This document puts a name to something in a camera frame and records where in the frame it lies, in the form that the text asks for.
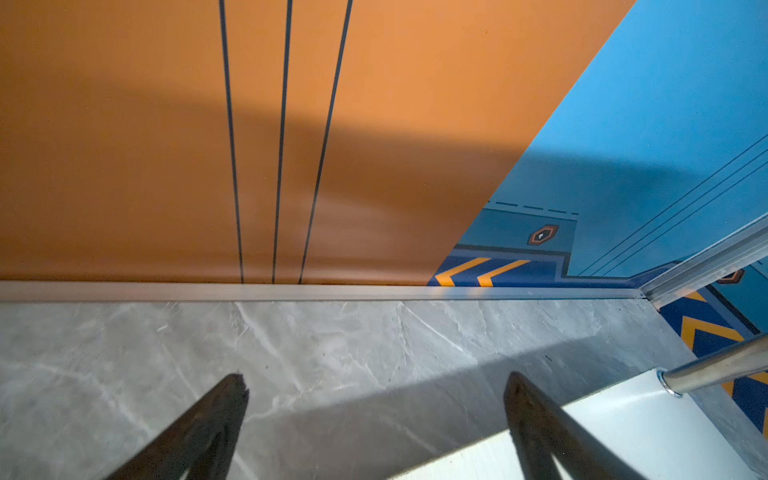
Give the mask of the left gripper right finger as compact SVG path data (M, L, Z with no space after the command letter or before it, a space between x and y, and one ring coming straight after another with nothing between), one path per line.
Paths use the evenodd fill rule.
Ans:
M639 479L641 475L520 372L507 380L504 409L526 479Z

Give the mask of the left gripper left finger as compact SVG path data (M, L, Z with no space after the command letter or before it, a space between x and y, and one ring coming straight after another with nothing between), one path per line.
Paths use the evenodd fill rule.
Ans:
M225 376L110 479L225 479L249 400L239 373Z

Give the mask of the white two-tier shelf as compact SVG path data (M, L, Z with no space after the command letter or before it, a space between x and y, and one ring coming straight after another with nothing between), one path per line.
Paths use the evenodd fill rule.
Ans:
M767 368L761 334L673 370L653 369L566 406L639 479L752 479L691 392ZM509 429L401 473L403 479L526 479Z

